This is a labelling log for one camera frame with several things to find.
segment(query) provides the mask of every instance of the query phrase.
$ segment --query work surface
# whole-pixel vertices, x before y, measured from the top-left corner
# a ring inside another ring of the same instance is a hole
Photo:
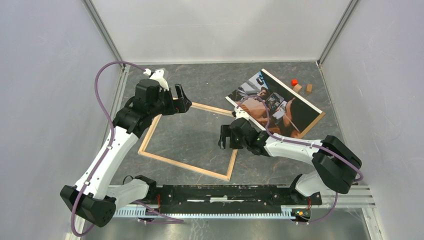
[[[266,69],[284,84],[292,79],[306,88],[313,85],[310,95],[299,92],[317,106],[325,116],[304,136],[323,139],[327,135],[341,137],[330,97],[315,62],[213,63],[144,66],[151,70],[165,68],[170,87],[182,84],[192,102],[233,111],[225,99],[234,89],[261,69]],[[125,85],[122,106],[135,94],[135,86],[146,76],[131,67]],[[218,147],[220,126],[230,124],[231,117],[191,108],[187,113],[163,116],[153,133],[146,151],[172,158],[210,171],[225,174],[231,150]],[[138,154],[142,137],[128,152],[111,184],[120,185],[127,175],[144,175],[163,184],[290,184],[301,173],[313,167],[307,163],[283,157],[255,156],[246,149],[238,151],[230,182],[202,175]]]
[[[146,67],[152,70],[166,68],[169,71],[169,85],[182,84],[191,101],[230,111],[234,108],[225,100],[225,96],[262,68],[287,85],[290,85],[290,81],[295,78],[305,88],[306,84],[313,84],[310,95],[305,95],[304,91],[300,94],[324,111],[325,116],[304,139],[323,139],[326,135],[341,137],[324,81],[314,62]],[[134,95],[136,84],[144,78],[140,70],[131,68],[122,104]],[[232,118],[228,116],[193,108],[184,114],[162,116],[146,151],[224,174],[230,161],[231,150],[221,150],[218,147],[218,137],[220,125],[229,124],[231,120]],[[307,163],[282,157],[255,156],[242,149],[238,151],[231,180],[227,182],[141,156],[138,150],[142,141],[143,137],[124,158],[113,177],[112,185],[122,184],[127,175],[144,175],[157,181],[159,185],[290,184],[298,174],[313,170]],[[322,217],[327,212],[327,209],[313,208],[312,219]],[[184,221],[184,224],[145,226],[134,218],[113,218],[107,226],[95,227],[84,239],[369,239],[364,214],[360,208],[337,208],[325,221],[309,226],[296,226],[290,220],[283,219],[185,219]]]

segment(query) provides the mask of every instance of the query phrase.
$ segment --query wooden strip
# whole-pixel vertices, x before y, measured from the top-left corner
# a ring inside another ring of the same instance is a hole
[[[297,137],[298,139],[301,139],[301,138],[303,138],[304,136],[305,136],[305,134],[307,134],[308,132],[309,132],[309,130],[311,130],[311,128],[313,127],[313,126],[315,126],[315,124],[317,124],[318,123],[318,121],[319,120],[321,120],[323,117],[324,117],[324,115],[325,115],[326,113],[325,112],[321,112],[321,114],[320,115],[318,115],[316,118],[315,118],[315,120],[313,120],[310,124],[309,124],[309,126],[307,126],[307,128],[305,128],[305,130],[303,130],[303,132],[301,132],[300,133],[300,135]]]
[[[150,139],[152,138],[153,132],[155,131],[156,127],[158,126],[159,120],[161,119],[162,115],[157,115],[153,121],[151,121],[151,125],[148,128],[148,131],[144,137],[143,142],[141,143],[139,152],[144,152],[147,148],[147,144],[149,144]]]
[[[231,174],[233,173],[234,164],[236,163],[236,157],[238,149],[234,149],[231,153],[231,158],[229,159],[228,170],[226,171],[226,177],[228,181],[231,179]]]
[[[214,178],[217,178],[217,179],[222,179],[222,180],[228,181],[228,177],[226,175],[219,174],[219,173],[216,173],[216,172],[213,172],[213,171],[209,171],[209,170],[206,170],[206,169],[203,169],[203,168],[200,168],[200,167],[188,165],[188,164],[183,163],[183,162],[175,161],[175,160],[172,160],[172,159],[169,159],[169,158],[166,158],[166,157],[163,157],[163,156],[151,154],[151,153],[148,153],[148,152],[145,152],[145,151],[138,151],[138,154],[144,155],[146,157],[156,159],[156,160],[168,163],[168,164],[172,164],[174,166],[177,166],[177,167],[180,167],[180,168],[183,168],[183,169],[187,169],[187,170],[190,170],[190,171],[193,171],[193,172],[197,172],[197,173],[208,175],[208,176],[211,176],[211,177],[214,177]]]
[[[195,109],[205,110],[205,111],[208,111],[208,112],[233,117],[232,111],[217,108],[217,107],[214,107],[214,106],[208,106],[208,105],[200,104],[200,103],[197,103],[197,102],[193,102],[192,107],[195,108]]]

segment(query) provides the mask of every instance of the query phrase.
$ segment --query toy block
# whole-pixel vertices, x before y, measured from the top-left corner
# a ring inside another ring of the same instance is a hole
[[[297,79],[292,79],[291,80],[291,85],[294,87],[298,84],[298,80]]]
[[[296,93],[299,93],[299,91],[301,90],[302,86],[297,84],[296,86],[293,87],[293,91],[295,91]]]
[[[310,84],[310,83],[307,84],[305,92],[307,94],[312,93],[312,84]]]

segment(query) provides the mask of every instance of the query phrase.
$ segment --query black wire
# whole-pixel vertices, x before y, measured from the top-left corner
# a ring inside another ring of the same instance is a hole
[[[126,176],[126,177],[124,177],[124,178],[123,178],[122,185],[124,185],[124,184],[125,184],[125,179],[127,179],[128,177],[130,177],[130,178],[131,178],[131,180],[133,180],[133,179],[134,179],[134,177],[133,177],[133,176],[128,175],[128,176]]]

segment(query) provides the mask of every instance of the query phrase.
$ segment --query square wooden frame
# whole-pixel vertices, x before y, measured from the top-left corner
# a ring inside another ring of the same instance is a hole
[[[231,111],[221,109],[221,108],[217,108],[217,107],[213,107],[213,106],[208,106],[208,105],[193,102],[191,107],[194,108],[194,109],[200,109],[200,110],[204,110],[204,111],[207,111],[207,112],[212,112],[212,113],[216,113],[216,114],[220,114],[220,115],[224,115],[224,116],[233,117],[233,114],[232,114]],[[149,157],[149,158],[152,158],[152,159],[156,159],[156,160],[159,160],[159,161],[162,161],[162,162],[165,162],[165,163],[169,163],[169,164],[172,164],[174,166],[177,166],[177,167],[180,167],[180,168],[183,168],[183,169],[187,169],[187,170],[190,170],[190,171],[193,171],[193,172],[196,172],[196,173],[208,175],[208,176],[211,176],[211,177],[214,177],[214,178],[217,178],[217,179],[221,179],[221,180],[225,180],[225,181],[230,181],[231,174],[233,173],[234,163],[236,162],[237,151],[238,151],[237,149],[233,150],[232,153],[231,153],[231,158],[229,159],[229,165],[228,165],[228,169],[226,171],[226,175],[220,174],[220,173],[217,173],[217,172],[213,172],[213,171],[209,171],[209,170],[206,170],[206,169],[203,169],[203,168],[200,168],[200,167],[192,166],[192,165],[180,162],[180,161],[172,160],[172,159],[169,159],[169,158],[166,158],[166,157],[163,157],[163,156],[159,156],[159,155],[155,155],[155,154],[146,152],[147,145],[149,144],[149,141],[152,138],[156,127],[158,126],[158,123],[159,123],[159,120],[161,119],[161,116],[162,115],[158,115],[153,119],[153,121],[152,121],[152,123],[151,123],[151,125],[150,125],[150,127],[149,127],[149,129],[146,133],[146,136],[145,136],[143,142],[141,143],[140,148],[138,149],[139,155],[143,155],[143,156],[146,156],[146,157]]]

